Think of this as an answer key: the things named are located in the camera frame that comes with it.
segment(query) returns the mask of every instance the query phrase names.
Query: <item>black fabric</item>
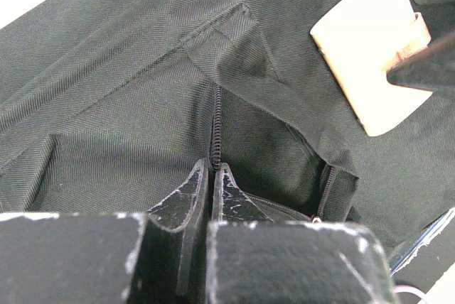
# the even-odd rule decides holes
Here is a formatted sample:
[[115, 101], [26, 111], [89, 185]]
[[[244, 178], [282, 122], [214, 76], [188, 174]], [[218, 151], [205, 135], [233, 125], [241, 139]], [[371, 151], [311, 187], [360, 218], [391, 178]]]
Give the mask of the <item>black fabric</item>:
[[[354, 187], [332, 210], [396, 246], [455, 205], [455, 103], [366, 136], [309, 35], [338, 1], [41, 4], [0, 30], [2, 210], [147, 210], [209, 156], [215, 81], [244, 191], [294, 209], [319, 191], [291, 127]], [[433, 38], [455, 28], [455, 4], [414, 9]]]

